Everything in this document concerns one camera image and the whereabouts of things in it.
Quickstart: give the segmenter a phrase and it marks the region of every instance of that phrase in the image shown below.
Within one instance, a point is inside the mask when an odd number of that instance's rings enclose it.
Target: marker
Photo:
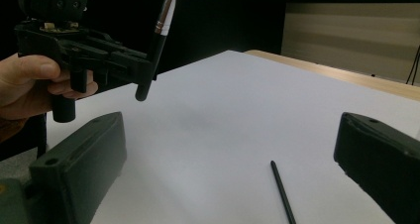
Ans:
[[[150,51],[148,52],[146,59],[151,61],[155,66],[153,71],[154,79],[158,73],[158,62],[160,60],[161,52],[163,51],[164,42],[166,36],[169,33],[170,23],[172,22],[173,11],[175,10],[176,0],[164,0],[163,6],[158,16],[157,23],[155,25],[155,32],[152,37]],[[146,100],[152,81],[146,85],[139,85],[136,91],[136,99],[139,101]]]
[[[287,199],[286,191],[284,190],[283,183],[281,182],[280,174],[278,173],[277,166],[274,161],[271,161],[272,172],[274,173],[275,182],[277,183],[278,190],[280,191],[281,200],[283,201],[284,209],[286,210],[287,219],[290,224],[296,224],[293,212],[291,211],[290,204]]]

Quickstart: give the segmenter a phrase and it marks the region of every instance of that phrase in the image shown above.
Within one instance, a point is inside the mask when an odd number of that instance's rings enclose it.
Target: black pen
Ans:
[[[272,172],[274,173],[275,182],[277,183],[278,190],[280,191],[281,200],[283,201],[284,209],[286,210],[287,219],[290,224],[296,224],[293,212],[291,211],[290,204],[287,199],[286,191],[284,190],[283,183],[281,182],[280,174],[278,173],[277,166],[274,161],[271,161]]]
[[[164,0],[163,6],[158,16],[157,23],[155,25],[155,31],[152,37],[151,46],[146,59],[151,61],[155,67],[153,71],[154,79],[158,73],[158,62],[160,60],[161,52],[163,51],[164,42],[169,32],[170,23],[172,22],[173,11],[175,10],[176,0]],[[138,86],[136,91],[136,99],[139,101],[146,100],[152,81],[149,84]]]

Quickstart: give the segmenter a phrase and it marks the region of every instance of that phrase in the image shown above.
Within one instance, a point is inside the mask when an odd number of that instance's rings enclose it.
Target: white table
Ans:
[[[135,85],[82,99],[57,144],[122,111],[128,160],[92,224],[287,223],[276,161],[298,224],[392,223],[333,160],[343,112],[420,138],[420,102],[272,60],[224,52],[161,74],[148,99]]]

